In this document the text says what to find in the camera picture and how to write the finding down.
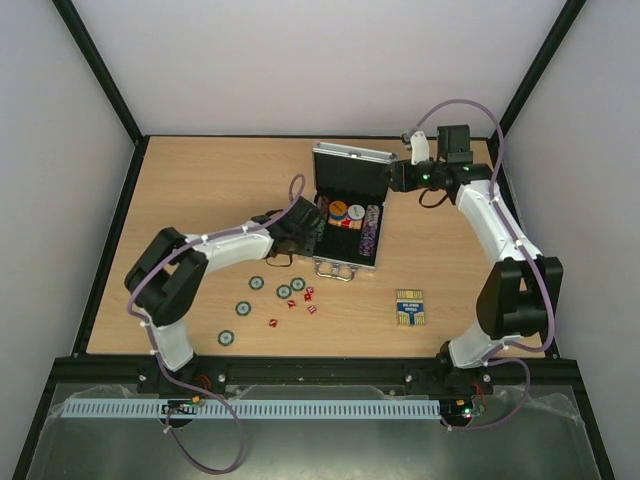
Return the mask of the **aluminium poker case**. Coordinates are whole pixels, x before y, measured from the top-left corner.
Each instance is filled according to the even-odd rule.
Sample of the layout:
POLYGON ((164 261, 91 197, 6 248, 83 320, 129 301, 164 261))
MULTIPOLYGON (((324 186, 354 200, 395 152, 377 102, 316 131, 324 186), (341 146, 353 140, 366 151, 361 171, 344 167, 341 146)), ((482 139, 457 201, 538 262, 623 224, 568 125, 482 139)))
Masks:
POLYGON ((315 274, 343 282, 376 269, 391 152, 318 141, 312 148, 322 224, 312 248, 315 274))

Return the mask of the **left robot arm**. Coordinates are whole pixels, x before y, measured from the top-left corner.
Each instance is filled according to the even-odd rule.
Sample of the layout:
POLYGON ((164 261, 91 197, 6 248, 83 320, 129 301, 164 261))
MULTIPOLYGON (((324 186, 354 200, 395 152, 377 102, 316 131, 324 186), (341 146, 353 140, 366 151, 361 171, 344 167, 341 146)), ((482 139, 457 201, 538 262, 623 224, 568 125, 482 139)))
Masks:
POLYGON ((207 275, 245 261, 298 253, 321 220, 319 208, 303 197, 282 211, 203 235, 161 230, 125 277, 127 313, 145 329, 151 354, 176 372, 194 357, 185 317, 207 275))

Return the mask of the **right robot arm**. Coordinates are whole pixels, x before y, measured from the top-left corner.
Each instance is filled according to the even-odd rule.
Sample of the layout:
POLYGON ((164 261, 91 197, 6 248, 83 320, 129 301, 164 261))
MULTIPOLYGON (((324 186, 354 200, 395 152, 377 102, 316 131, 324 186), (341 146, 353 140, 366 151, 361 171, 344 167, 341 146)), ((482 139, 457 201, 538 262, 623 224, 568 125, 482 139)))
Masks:
POLYGON ((509 348, 546 352, 555 336, 555 313, 563 277, 556 257, 546 257, 505 207, 497 167, 476 163, 466 125, 439 128, 437 154, 421 131, 401 137, 411 156, 387 169, 395 192, 443 192, 464 215, 491 265, 476 301, 476 319, 460 336, 445 342, 436 358, 436 379, 445 390, 460 390, 471 370, 496 362, 509 348), (537 335, 537 348, 523 339, 537 335))

